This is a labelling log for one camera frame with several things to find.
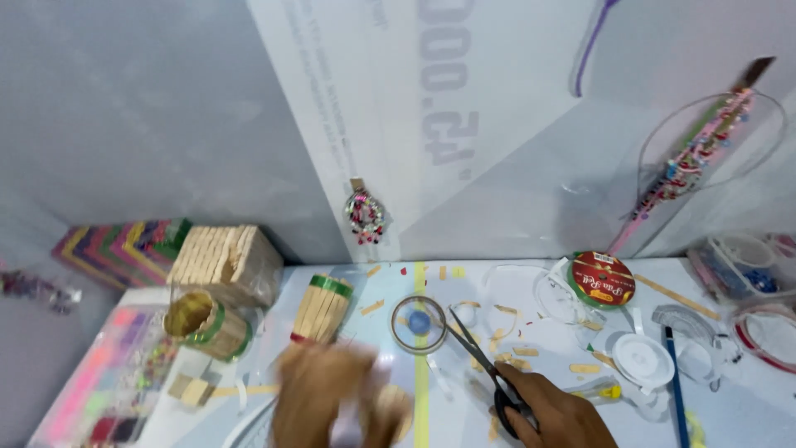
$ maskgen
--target table surface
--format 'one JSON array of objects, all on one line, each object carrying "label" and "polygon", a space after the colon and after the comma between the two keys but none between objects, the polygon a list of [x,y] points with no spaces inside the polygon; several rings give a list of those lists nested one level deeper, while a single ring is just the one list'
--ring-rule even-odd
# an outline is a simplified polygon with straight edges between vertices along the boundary
[{"label": "table surface", "polygon": [[[394,383],[415,395],[415,421],[400,447],[414,446],[489,446],[490,416],[488,401],[473,393],[470,381],[489,384],[486,374],[470,367],[470,360],[452,338],[448,338],[434,357],[453,389],[453,398],[445,398],[435,377],[427,369],[425,359],[402,352],[388,330],[388,316],[393,306],[413,293],[424,293],[447,306],[460,301],[477,301],[475,333],[482,338],[482,350],[489,353],[489,337],[495,328],[508,328],[512,318],[493,305],[517,308],[523,316],[511,336],[500,342],[495,353],[511,346],[538,348],[540,355],[526,358],[534,371],[546,375],[558,387],[582,385],[579,375],[569,371],[570,364],[594,364],[591,354],[578,344],[572,327],[553,319],[540,319],[542,310],[533,298],[533,288],[522,268],[550,268],[554,261],[426,261],[376,263],[370,265],[326,265],[287,268],[276,304],[267,311],[264,332],[255,338],[247,354],[235,364],[211,361],[205,355],[182,348],[170,374],[205,374],[210,371],[220,379],[220,386],[232,386],[243,377],[249,384],[270,383],[269,366],[288,343],[292,320],[311,277],[328,273],[344,277],[355,286],[349,315],[341,333],[358,342],[377,346],[381,355],[393,359]],[[632,273],[641,274],[708,308],[727,315],[700,286],[685,259],[662,258],[626,262]],[[367,272],[380,268],[370,277]],[[445,266],[446,277],[440,278]],[[164,289],[130,290],[120,305],[168,303]],[[384,300],[384,306],[363,316],[361,310]],[[637,291],[630,306],[642,310],[645,332],[658,339],[660,326],[651,320],[659,305],[676,305],[668,297],[637,282]],[[632,331],[627,312],[603,312],[607,318],[603,331]],[[706,319],[717,330],[719,323]],[[598,375],[620,374],[603,366]],[[588,374],[585,382],[592,379]],[[694,411],[706,433],[708,446],[788,446],[796,422],[796,375],[779,371],[762,360],[746,354],[722,379],[718,392],[681,377],[687,410]],[[164,396],[155,408],[137,446],[236,446],[236,436],[245,421],[250,420],[273,400],[272,395],[252,395],[240,411],[237,397],[211,399],[200,410],[189,410],[171,397]],[[677,446],[677,429],[673,422],[673,402],[659,422],[647,422],[635,408],[624,401],[598,406],[618,445],[624,447],[670,448]],[[495,446],[521,446],[510,440],[504,431],[492,442]]]}]

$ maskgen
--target scissors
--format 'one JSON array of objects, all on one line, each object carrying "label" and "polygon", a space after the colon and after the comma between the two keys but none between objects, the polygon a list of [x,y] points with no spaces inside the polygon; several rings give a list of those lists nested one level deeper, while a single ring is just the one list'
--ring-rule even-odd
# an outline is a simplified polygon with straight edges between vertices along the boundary
[{"label": "scissors", "polygon": [[[505,408],[510,407],[515,411],[522,414],[524,417],[528,419],[528,421],[533,425],[533,429],[539,430],[539,422],[537,418],[533,415],[533,411],[531,411],[531,407],[523,401],[520,394],[517,393],[517,389],[511,384],[510,381],[507,380],[506,377],[500,374],[497,368],[490,362],[490,360],[484,355],[484,352],[481,351],[481,348],[478,347],[478,344],[475,343],[473,336],[470,335],[470,332],[467,331],[467,328],[462,324],[462,321],[458,319],[456,313],[453,312],[451,309],[451,315],[454,319],[456,319],[456,323],[458,327],[462,329],[462,334],[464,338],[462,338],[450,325],[445,324],[448,328],[450,333],[455,336],[455,338],[461,343],[464,348],[477,360],[486,370],[486,373],[489,374],[490,378],[492,378],[492,382],[495,383],[495,412],[497,413],[497,418],[500,420],[500,423],[505,428],[506,432],[511,435],[511,437],[518,438],[517,432],[514,431],[514,428],[511,427],[509,423],[509,419],[505,415]],[[503,387],[501,387],[500,383],[498,382],[498,378],[501,378],[504,382],[506,387],[508,388],[509,392],[516,398],[517,401],[512,399]]]}]

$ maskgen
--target pencil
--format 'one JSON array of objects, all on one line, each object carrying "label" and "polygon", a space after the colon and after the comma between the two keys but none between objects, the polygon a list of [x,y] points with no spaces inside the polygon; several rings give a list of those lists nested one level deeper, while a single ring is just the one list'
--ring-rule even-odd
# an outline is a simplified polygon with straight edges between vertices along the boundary
[{"label": "pencil", "polygon": [[685,406],[683,406],[683,392],[680,389],[680,372],[677,370],[677,352],[674,350],[674,335],[672,328],[666,327],[666,349],[672,356],[674,362],[674,378],[672,378],[672,389],[674,392],[674,407],[677,411],[677,429],[680,433],[680,448],[691,448],[689,440],[689,430],[685,425]]}]

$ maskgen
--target blurred hand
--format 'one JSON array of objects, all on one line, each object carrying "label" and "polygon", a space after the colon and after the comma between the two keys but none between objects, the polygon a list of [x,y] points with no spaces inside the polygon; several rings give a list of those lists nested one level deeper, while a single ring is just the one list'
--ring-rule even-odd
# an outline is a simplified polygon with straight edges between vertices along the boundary
[{"label": "blurred hand", "polygon": [[538,373],[523,373],[514,366],[495,367],[517,389],[539,420],[539,432],[514,409],[506,417],[526,448],[617,448],[611,432],[595,407],[568,394]]},{"label": "blurred hand", "polygon": [[376,413],[365,388],[376,354],[320,344],[290,344],[280,355],[281,386],[272,431],[279,448],[328,448],[340,403],[361,399],[369,412],[365,448],[386,448],[400,423],[399,410]]}]

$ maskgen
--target black scissor handle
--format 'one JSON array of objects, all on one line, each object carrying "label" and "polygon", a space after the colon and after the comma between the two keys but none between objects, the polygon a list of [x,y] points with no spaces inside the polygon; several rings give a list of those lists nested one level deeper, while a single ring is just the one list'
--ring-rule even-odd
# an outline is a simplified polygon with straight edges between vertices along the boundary
[{"label": "black scissor handle", "polygon": [[509,396],[501,389],[500,387],[495,388],[495,413],[497,414],[497,419],[500,420],[500,423],[505,428],[505,432],[509,433],[511,437],[519,439],[517,437],[517,432],[514,431],[514,428],[511,427],[511,423],[509,422],[509,418],[505,415],[505,409],[510,407],[517,412],[520,412],[520,407],[509,398]]}]

